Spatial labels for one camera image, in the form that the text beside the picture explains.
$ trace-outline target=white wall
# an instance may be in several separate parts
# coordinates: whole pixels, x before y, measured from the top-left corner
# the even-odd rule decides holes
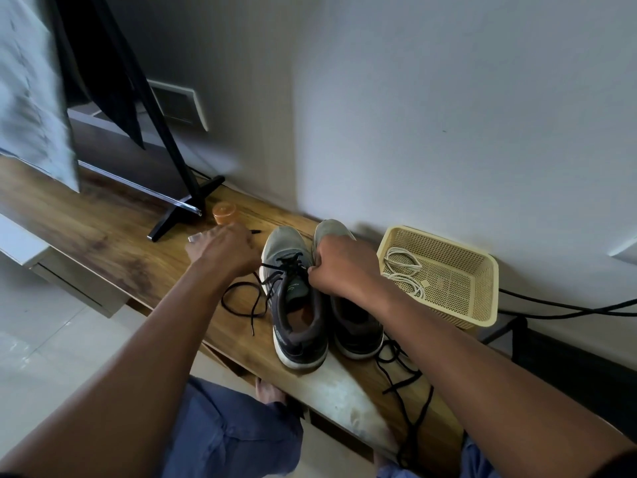
[[[537,297],[637,296],[606,256],[637,229],[637,0],[109,3],[148,77],[201,95],[191,143],[245,191],[489,250]],[[637,319],[542,326],[637,367]]]

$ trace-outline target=forearm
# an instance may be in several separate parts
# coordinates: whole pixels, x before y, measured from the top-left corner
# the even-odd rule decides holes
[[[0,470],[29,478],[153,473],[229,283],[221,273],[203,278],[200,266],[188,269],[130,341],[12,450]]]
[[[584,478],[633,447],[565,394],[443,321],[393,283],[373,285],[368,310],[503,476]]]

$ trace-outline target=gray sneaker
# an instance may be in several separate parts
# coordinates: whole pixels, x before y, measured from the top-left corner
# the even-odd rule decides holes
[[[354,235],[340,221],[324,220],[314,232],[313,256],[326,234],[349,236],[355,240]],[[328,326],[334,333],[338,350],[345,357],[356,360],[376,355],[383,345],[383,326],[367,311],[347,299],[327,295],[323,298],[329,314]]]
[[[303,237],[280,226],[267,239],[259,278],[272,313],[276,355],[291,369],[313,369],[327,355],[327,331],[321,293],[310,287],[314,265]]]

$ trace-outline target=plastic basket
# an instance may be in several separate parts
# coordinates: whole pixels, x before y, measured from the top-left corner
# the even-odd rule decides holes
[[[489,327],[498,316],[498,262],[491,255],[407,226],[387,229],[378,248],[381,272],[391,273],[384,261],[387,250],[409,250],[422,265],[411,278],[420,282],[425,297],[413,297],[461,329]],[[408,257],[392,260],[410,263]],[[403,291],[410,286],[394,282]]]

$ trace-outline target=shoelace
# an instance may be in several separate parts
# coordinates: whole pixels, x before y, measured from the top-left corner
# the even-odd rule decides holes
[[[225,308],[228,312],[232,313],[233,315],[236,315],[237,317],[250,317],[250,327],[252,328],[252,336],[254,336],[254,319],[261,319],[266,315],[267,304],[269,300],[272,298],[272,294],[273,294],[272,290],[274,289],[274,284],[276,281],[282,280],[283,275],[288,275],[291,277],[291,279],[294,277],[301,277],[304,283],[309,286],[308,269],[301,263],[301,255],[303,255],[303,253],[298,252],[289,257],[277,258],[276,260],[281,262],[281,265],[278,265],[278,266],[262,263],[261,266],[265,268],[269,268],[271,270],[275,270],[275,272],[272,273],[272,275],[270,275],[269,277],[267,277],[264,281],[261,281],[257,272],[252,272],[252,275],[254,275],[254,278],[256,278],[259,283],[254,283],[253,281],[237,281],[236,283],[233,283],[226,289],[223,296],[221,297],[221,306]],[[263,312],[254,313],[254,311],[257,308],[257,305],[259,305],[262,286],[267,285],[269,283],[271,283],[271,287],[269,288],[266,294],[266,308]],[[257,299],[254,301],[254,305],[252,305],[252,310],[250,311],[250,313],[235,312],[233,309],[228,307],[225,301],[226,294],[230,290],[233,290],[237,287],[244,287],[244,286],[253,287],[257,289]]]
[[[380,357],[380,353],[386,346],[389,347],[392,353],[392,356],[389,359],[383,359]],[[425,416],[427,415],[427,409],[429,408],[429,404],[431,404],[431,400],[434,396],[434,386],[429,386],[429,395],[427,396],[427,400],[425,401],[425,404],[423,404],[418,418],[412,423],[409,419],[409,415],[407,414],[407,408],[404,405],[404,401],[402,400],[401,395],[398,393],[398,389],[416,382],[420,378],[420,376],[422,376],[422,372],[419,369],[411,369],[402,361],[401,356],[408,357],[395,340],[390,339],[387,335],[385,335],[385,341],[383,342],[383,345],[375,356],[376,365],[383,372],[383,374],[385,374],[385,377],[389,381],[389,387],[387,387],[387,389],[383,391],[383,394],[394,393],[400,406],[402,418],[407,424],[407,437],[400,445],[398,453],[396,454],[396,459],[398,461],[398,464],[403,468],[414,469],[418,466],[418,429],[420,429],[420,425],[425,420]],[[407,379],[396,382],[394,384],[392,378],[389,377],[389,372],[387,372],[381,366],[381,364],[391,364],[392,362],[398,362],[398,364],[405,371],[411,374],[411,377],[408,377]],[[407,449],[409,449],[410,454],[408,458],[405,458],[405,452],[407,451]]]

